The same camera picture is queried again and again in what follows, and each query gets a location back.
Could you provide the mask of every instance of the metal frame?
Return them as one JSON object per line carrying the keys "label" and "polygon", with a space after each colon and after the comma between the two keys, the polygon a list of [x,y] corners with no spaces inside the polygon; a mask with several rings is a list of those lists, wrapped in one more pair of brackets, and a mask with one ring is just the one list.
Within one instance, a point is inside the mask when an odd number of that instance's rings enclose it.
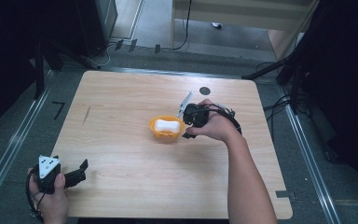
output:
{"label": "metal frame", "polygon": [[16,159],[16,156],[21,149],[25,137],[27,136],[32,125],[34,124],[34,121],[37,115],[39,114],[42,105],[46,101],[53,80],[54,80],[54,75],[53,72],[50,70],[48,71],[47,76],[45,78],[45,83],[46,83],[45,90],[41,92],[41,95],[38,98],[38,100],[34,100],[34,102],[31,104],[27,114],[22,120],[19,129],[16,132],[14,132],[14,134],[9,140],[7,149],[0,160],[0,187],[7,175],[7,172],[11,164]]}
{"label": "metal frame", "polygon": [[[228,76],[228,75],[213,75],[213,74],[202,74],[202,73],[188,73],[188,72],[173,72],[173,71],[160,71],[160,70],[145,70],[145,69],[131,69],[131,68],[112,68],[109,69],[112,72],[120,73],[141,73],[141,74],[158,74],[158,75],[170,75],[170,76],[189,76],[189,77],[213,77],[213,78],[231,78],[231,79],[241,79],[241,76]],[[46,77],[46,88],[41,94],[41,97],[34,101],[22,121],[19,129],[11,137],[7,150],[3,157],[0,160],[0,186],[2,185],[6,174],[15,160],[18,152],[21,149],[22,143],[27,136],[29,130],[31,129],[37,115],[40,112],[42,105],[45,103],[48,96],[50,87],[54,80],[54,75],[50,70]],[[259,84],[271,84],[271,80],[260,79],[256,81]],[[280,87],[282,96],[287,94],[286,90]],[[308,143],[307,137],[304,134],[304,131],[301,127],[300,120],[298,116],[294,114],[290,106],[286,107],[286,113],[292,125],[292,128],[295,132],[296,139],[298,141],[301,153],[304,157],[307,168],[310,172],[310,177],[312,179],[313,186],[315,187],[316,193],[318,195],[319,201],[321,203],[322,209],[326,216],[328,223],[340,223],[340,219],[336,210],[336,207],[333,203],[333,200],[330,196],[329,190],[324,182],[322,174],[318,168],[318,165],[313,157],[310,144]]]}
{"label": "metal frame", "polygon": [[[282,96],[286,95],[287,92],[282,87],[280,87]],[[304,131],[301,127],[301,122],[298,119],[298,115],[295,115],[290,105],[286,106],[287,117],[290,120],[293,131],[295,132],[298,145],[301,149],[304,161],[307,165],[308,171],[310,172],[310,178],[315,187],[316,194],[318,195],[319,202],[324,210],[324,215],[326,216],[327,223],[329,224],[338,224],[341,223],[336,207],[334,205],[333,199],[330,196],[330,192],[324,182],[324,178],[318,168],[315,158],[312,154],[312,149],[308,143],[307,137],[304,134]]]}

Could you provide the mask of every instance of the wooden table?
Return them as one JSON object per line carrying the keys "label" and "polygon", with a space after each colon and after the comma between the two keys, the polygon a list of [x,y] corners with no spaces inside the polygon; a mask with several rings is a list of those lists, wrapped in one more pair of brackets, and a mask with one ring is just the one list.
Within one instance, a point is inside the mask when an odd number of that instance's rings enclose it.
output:
{"label": "wooden table", "polygon": [[[208,87],[211,94],[200,94]],[[279,219],[292,216],[282,173],[253,81],[86,72],[52,155],[62,171],[88,159],[87,180],[68,189],[70,217],[227,218],[227,149],[198,136],[161,141],[155,116],[173,115],[189,91],[236,111]]]}

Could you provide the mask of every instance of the finger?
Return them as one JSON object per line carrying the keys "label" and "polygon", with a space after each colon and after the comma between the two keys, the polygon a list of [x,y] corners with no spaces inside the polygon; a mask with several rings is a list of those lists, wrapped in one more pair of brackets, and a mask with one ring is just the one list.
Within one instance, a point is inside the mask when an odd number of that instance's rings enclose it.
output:
{"label": "finger", "polygon": [[31,195],[35,195],[37,192],[39,192],[39,187],[37,186],[37,183],[35,181],[35,175],[34,174],[31,175],[29,188],[30,188]]}
{"label": "finger", "polygon": [[211,105],[211,104],[212,104],[212,101],[209,99],[205,99],[205,100],[199,102],[199,105]]}
{"label": "finger", "polygon": [[204,135],[204,131],[202,128],[190,127],[186,129],[186,132],[193,135]]}
{"label": "finger", "polygon": [[65,196],[65,175],[58,174],[54,180],[54,194],[59,196]]}

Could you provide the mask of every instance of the wrist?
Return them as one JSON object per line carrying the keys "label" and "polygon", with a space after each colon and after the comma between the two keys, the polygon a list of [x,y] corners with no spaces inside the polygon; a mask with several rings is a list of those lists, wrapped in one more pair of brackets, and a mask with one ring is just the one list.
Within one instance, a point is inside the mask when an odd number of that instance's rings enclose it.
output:
{"label": "wrist", "polygon": [[228,149],[238,145],[247,145],[246,139],[237,130],[227,133],[223,142]]}

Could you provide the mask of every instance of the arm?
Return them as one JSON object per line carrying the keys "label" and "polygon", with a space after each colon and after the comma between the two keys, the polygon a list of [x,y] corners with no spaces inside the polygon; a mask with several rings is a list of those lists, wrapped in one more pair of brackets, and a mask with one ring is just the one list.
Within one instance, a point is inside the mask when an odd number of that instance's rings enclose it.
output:
{"label": "arm", "polygon": [[59,174],[54,181],[55,191],[53,194],[45,194],[39,192],[39,187],[35,181],[34,174],[31,176],[30,191],[34,196],[34,203],[37,206],[39,204],[39,210],[42,213],[45,224],[62,224],[66,223],[68,216],[68,200],[65,195],[65,176]]}
{"label": "arm", "polygon": [[[209,100],[201,104],[211,104]],[[226,118],[210,112],[202,128],[188,128],[195,135],[223,141],[228,150],[228,217],[230,223],[277,223],[269,194],[255,166],[246,139]]]}

